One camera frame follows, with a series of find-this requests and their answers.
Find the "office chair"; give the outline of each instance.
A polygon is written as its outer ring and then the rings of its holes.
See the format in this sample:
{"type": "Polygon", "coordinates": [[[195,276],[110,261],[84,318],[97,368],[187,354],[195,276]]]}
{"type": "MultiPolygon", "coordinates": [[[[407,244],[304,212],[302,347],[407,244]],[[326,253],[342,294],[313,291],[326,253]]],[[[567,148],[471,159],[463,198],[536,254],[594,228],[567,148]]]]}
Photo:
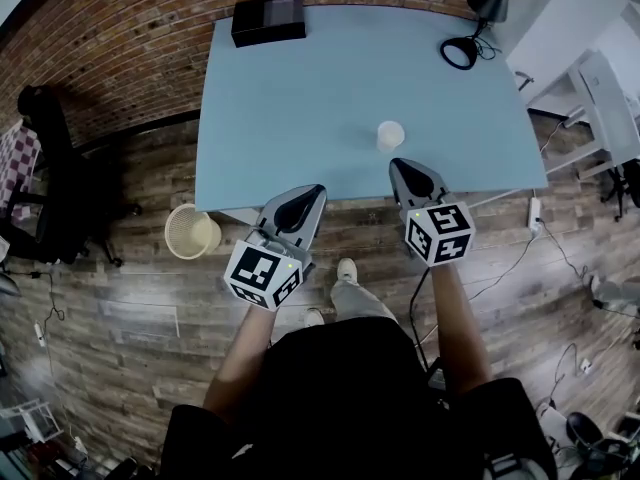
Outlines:
{"type": "Polygon", "coordinates": [[[47,195],[21,192],[21,183],[12,191],[0,236],[10,244],[8,254],[43,263],[60,260],[73,263],[88,255],[87,241],[101,245],[109,263],[120,267],[107,245],[108,224],[127,213],[139,215],[138,205],[118,205],[117,180],[95,161],[73,149],[62,108],[47,86],[25,87],[18,97],[18,111],[37,134],[48,166],[47,195]],[[11,223],[18,203],[39,204],[35,236],[11,223]]]}
{"type": "Polygon", "coordinates": [[[613,188],[607,197],[600,198],[603,203],[608,202],[614,195],[618,196],[618,215],[615,221],[619,222],[624,215],[624,203],[622,198],[625,194],[631,196],[631,200],[636,207],[640,208],[640,161],[629,160],[622,164],[623,176],[620,176],[618,168],[614,167],[607,171],[613,180],[613,188]]]}

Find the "black shirt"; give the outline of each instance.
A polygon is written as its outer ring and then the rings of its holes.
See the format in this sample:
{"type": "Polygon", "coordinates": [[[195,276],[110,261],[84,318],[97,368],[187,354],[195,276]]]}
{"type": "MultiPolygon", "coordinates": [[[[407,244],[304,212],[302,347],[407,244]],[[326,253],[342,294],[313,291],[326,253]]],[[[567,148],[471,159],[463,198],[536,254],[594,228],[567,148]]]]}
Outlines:
{"type": "Polygon", "coordinates": [[[287,334],[267,351],[245,406],[233,428],[204,409],[174,408],[161,478],[387,468],[399,476],[482,478],[485,454],[504,452],[555,469],[519,381],[480,386],[445,410],[413,342],[389,318],[287,334]]]}

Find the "person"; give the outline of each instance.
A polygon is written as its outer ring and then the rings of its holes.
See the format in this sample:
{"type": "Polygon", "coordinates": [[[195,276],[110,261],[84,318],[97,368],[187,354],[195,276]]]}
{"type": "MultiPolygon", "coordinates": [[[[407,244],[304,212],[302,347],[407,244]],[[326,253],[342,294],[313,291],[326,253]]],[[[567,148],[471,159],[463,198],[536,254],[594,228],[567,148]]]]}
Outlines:
{"type": "Polygon", "coordinates": [[[173,409],[160,478],[272,469],[300,477],[389,470],[482,479],[485,470],[495,478],[519,471],[515,463],[526,467],[514,478],[555,479],[522,385],[492,380],[455,266],[431,272],[446,403],[429,388],[413,341],[345,258],[331,291],[335,323],[291,332],[269,347],[276,313],[249,308],[203,406],[173,409]]]}

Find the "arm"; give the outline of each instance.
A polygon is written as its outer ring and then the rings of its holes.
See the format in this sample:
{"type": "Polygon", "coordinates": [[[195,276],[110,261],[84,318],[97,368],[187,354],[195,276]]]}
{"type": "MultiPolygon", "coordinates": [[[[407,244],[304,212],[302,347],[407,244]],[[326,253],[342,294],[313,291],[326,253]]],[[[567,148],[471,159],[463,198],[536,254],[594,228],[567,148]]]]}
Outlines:
{"type": "Polygon", "coordinates": [[[211,381],[202,407],[232,423],[235,412],[249,393],[269,346],[276,312],[250,306],[236,337],[211,381]]]}
{"type": "Polygon", "coordinates": [[[489,355],[456,267],[433,267],[432,275],[447,386],[454,395],[463,395],[491,380],[489,355]]]}

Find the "black box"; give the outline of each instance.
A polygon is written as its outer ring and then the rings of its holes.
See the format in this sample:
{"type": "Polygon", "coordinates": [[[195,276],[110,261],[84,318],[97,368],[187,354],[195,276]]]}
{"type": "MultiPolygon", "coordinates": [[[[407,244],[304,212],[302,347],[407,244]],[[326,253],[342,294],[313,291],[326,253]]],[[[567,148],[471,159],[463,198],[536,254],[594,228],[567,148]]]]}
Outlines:
{"type": "Polygon", "coordinates": [[[307,37],[302,0],[238,2],[231,36],[237,48],[252,44],[307,37]]]}

